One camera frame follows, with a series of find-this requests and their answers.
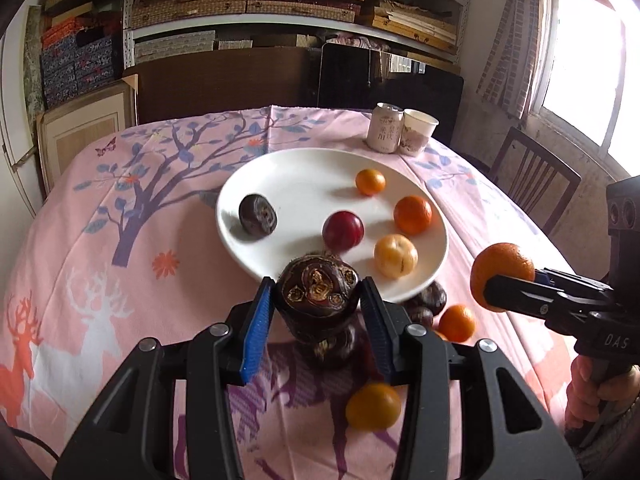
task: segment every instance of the deer pattern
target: deer pattern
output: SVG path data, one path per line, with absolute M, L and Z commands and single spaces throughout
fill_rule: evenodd
M 33 292 L 28 298 L 22 298 L 15 309 L 14 322 L 11 322 L 11 302 L 9 297 L 6 307 L 6 324 L 14 343 L 14 364 L 11 369 L 0 365 L 0 406 L 6 410 L 6 421 L 9 426 L 17 426 L 24 399 L 24 373 L 32 380 L 34 377 L 31 365 L 32 345 L 42 343 L 40 338 L 40 322 L 33 306 Z
M 75 277 L 76 272 L 71 269 L 65 289 L 68 304 L 87 326 L 80 353 L 76 355 L 47 343 L 41 344 L 38 359 L 34 362 L 36 380 L 31 383 L 66 413 L 65 441 L 100 392 L 103 354 L 122 359 L 111 319 L 123 319 L 132 313 L 126 308 L 127 298 L 120 290 L 120 281 L 116 280 L 110 286 L 107 272 L 97 272 L 87 280 L 84 298 L 72 290 Z M 68 381 L 61 381 L 60 377 L 68 378 Z M 75 394 L 69 395 L 65 384 L 74 384 Z

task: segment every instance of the butterfly pattern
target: butterfly pattern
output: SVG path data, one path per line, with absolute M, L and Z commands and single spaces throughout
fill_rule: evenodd
M 116 149 L 116 138 L 113 137 L 113 139 L 111 139 L 104 148 L 95 148 L 95 151 L 98 152 L 98 156 L 103 156 L 106 152 L 112 152 L 115 149 Z

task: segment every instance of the paper cup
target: paper cup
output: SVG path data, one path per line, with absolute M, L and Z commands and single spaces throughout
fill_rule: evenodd
M 403 155 L 418 156 L 427 146 L 439 121 L 418 110 L 404 110 L 404 126 L 398 152 Z

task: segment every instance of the cable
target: cable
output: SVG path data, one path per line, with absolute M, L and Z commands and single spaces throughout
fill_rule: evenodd
M 14 434 L 14 436 L 16 436 L 18 438 L 23 438 L 24 440 L 29 440 L 30 442 L 33 442 L 34 444 L 37 444 L 42 449 L 44 449 L 44 451 L 46 451 L 53 458 L 55 458 L 56 462 L 58 460 L 60 460 L 60 457 L 56 454 L 56 452 L 53 451 L 49 446 L 47 446 L 47 444 L 45 444 L 43 441 L 41 441 L 38 437 L 33 436 L 31 433 L 27 433 L 26 431 L 18 430 L 17 428 L 10 428 L 10 429 L 11 429 L 12 433 Z

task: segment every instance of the mandarin orange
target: mandarin orange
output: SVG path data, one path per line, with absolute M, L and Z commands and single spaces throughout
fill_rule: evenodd
M 438 332 L 452 343 L 463 343 L 476 331 L 476 318 L 469 307 L 451 305 L 440 316 Z
M 421 196 L 405 196 L 394 208 L 394 222 L 405 234 L 418 235 L 431 224 L 431 204 Z
M 476 256 L 469 277 L 471 295 L 487 310 L 504 312 L 503 308 L 491 306 L 484 299 L 486 282 L 497 274 L 532 282 L 536 278 L 536 267 L 516 244 L 493 244 Z
M 383 431 L 396 423 L 402 401 L 386 383 L 369 383 L 355 392 L 347 403 L 347 422 L 354 430 Z
M 386 186 L 385 176 L 378 170 L 362 170 L 356 175 L 356 187 L 366 196 L 378 194 Z

